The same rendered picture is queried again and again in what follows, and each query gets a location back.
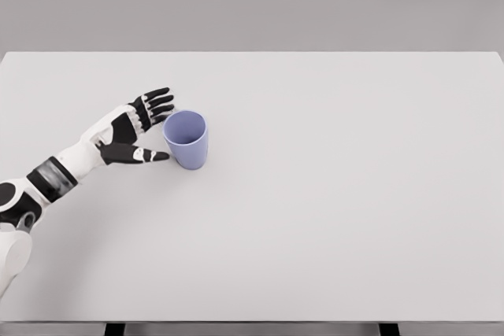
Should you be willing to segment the lavender plastic cup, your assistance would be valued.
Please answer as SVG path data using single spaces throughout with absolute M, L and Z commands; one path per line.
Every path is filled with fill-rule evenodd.
M 183 168 L 197 170 L 205 164 L 209 129 L 200 113 L 191 110 L 173 113 L 163 123 L 162 134 L 172 155 Z

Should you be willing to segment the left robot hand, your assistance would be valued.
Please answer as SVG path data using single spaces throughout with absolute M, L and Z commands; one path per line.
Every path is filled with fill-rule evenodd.
M 174 113 L 173 100 L 174 95 L 167 87 L 142 94 L 107 113 L 80 140 L 95 147 L 106 165 L 166 161 L 168 153 L 138 147 L 135 143 L 139 136 Z

